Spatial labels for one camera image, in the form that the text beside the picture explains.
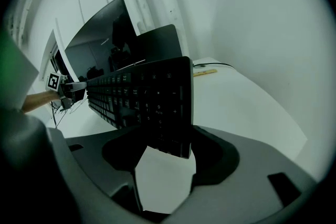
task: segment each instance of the white desk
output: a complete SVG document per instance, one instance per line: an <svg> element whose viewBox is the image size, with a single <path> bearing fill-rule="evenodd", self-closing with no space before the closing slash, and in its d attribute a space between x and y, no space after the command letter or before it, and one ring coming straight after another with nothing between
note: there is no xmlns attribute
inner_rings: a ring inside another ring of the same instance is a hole
<svg viewBox="0 0 336 224"><path fill-rule="evenodd" d="M217 62L204 58L194 63ZM290 115L263 89L231 67L211 65L194 72L217 73L194 78L194 125L211 127L265 142L295 160L307 138ZM64 116L58 128L65 138L115 130L79 103ZM63 115L56 115L56 121ZM51 119L48 127L55 127ZM147 147L135 170L145 210L172 212L187 196L195 157L180 159Z"/></svg>

